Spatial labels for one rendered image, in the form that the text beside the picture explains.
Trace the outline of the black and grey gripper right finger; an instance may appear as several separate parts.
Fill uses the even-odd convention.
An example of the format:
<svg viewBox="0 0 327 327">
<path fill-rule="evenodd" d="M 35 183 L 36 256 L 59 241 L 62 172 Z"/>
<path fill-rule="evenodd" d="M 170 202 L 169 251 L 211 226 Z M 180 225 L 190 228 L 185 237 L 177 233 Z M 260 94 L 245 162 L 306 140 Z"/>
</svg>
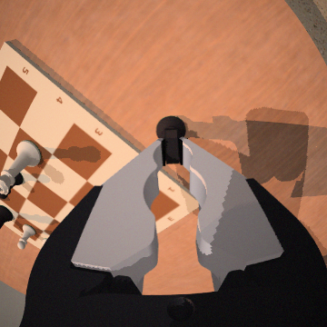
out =
<svg viewBox="0 0 327 327">
<path fill-rule="evenodd" d="M 228 272 L 243 270 L 248 287 L 297 293 L 327 322 L 327 268 L 302 223 L 253 178 L 185 137 L 178 142 L 180 165 L 199 203 L 198 262 L 211 271 L 214 291 Z"/>
</svg>

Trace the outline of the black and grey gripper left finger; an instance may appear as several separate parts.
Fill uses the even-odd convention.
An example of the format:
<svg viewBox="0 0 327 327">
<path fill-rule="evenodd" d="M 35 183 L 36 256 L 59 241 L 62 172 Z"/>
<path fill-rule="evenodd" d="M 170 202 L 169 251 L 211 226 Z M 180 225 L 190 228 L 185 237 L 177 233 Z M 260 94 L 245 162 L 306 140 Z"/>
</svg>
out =
<svg viewBox="0 0 327 327">
<path fill-rule="evenodd" d="M 29 276 L 19 327 L 38 327 L 74 299 L 112 293 L 117 275 L 143 294 L 158 263 L 155 216 L 165 139 L 158 138 L 101 185 L 95 185 L 45 241 Z"/>
</svg>

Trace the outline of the chessboard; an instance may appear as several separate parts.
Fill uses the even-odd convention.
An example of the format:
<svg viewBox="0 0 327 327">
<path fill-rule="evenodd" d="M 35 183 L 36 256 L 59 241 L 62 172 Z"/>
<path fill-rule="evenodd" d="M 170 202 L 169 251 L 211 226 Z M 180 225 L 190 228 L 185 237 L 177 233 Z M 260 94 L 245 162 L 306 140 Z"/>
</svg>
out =
<svg viewBox="0 0 327 327">
<path fill-rule="evenodd" d="M 15 47 L 0 50 L 0 175 L 17 157 L 17 146 L 33 142 L 37 166 L 21 171 L 24 181 L 0 198 L 14 216 L 4 223 L 42 248 L 56 226 L 95 185 L 101 185 L 141 151 Z M 199 207 L 197 200 L 163 168 L 151 212 L 157 233 Z"/>
</svg>

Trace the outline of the white pawn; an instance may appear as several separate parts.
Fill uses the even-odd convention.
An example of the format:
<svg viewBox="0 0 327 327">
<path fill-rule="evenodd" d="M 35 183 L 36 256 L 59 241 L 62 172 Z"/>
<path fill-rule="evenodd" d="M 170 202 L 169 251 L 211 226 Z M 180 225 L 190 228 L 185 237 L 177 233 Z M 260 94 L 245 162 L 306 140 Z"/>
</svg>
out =
<svg viewBox="0 0 327 327">
<path fill-rule="evenodd" d="M 28 238 L 32 235 L 35 235 L 35 229 L 28 224 L 23 225 L 23 230 L 23 237 L 19 239 L 20 242 L 17 244 L 18 248 L 22 250 L 25 248 Z"/>
</svg>

